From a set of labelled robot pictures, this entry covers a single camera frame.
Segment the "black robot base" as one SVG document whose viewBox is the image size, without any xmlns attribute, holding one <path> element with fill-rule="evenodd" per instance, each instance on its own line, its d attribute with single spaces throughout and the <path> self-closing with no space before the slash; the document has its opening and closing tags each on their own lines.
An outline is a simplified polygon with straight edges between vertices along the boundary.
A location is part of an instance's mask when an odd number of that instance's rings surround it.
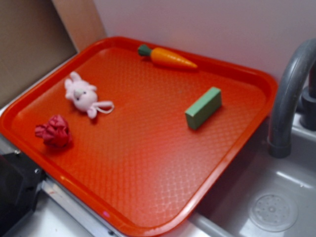
<svg viewBox="0 0 316 237">
<path fill-rule="evenodd" d="M 0 235 L 6 236 L 36 209 L 44 170 L 24 153 L 0 156 Z"/>
</svg>

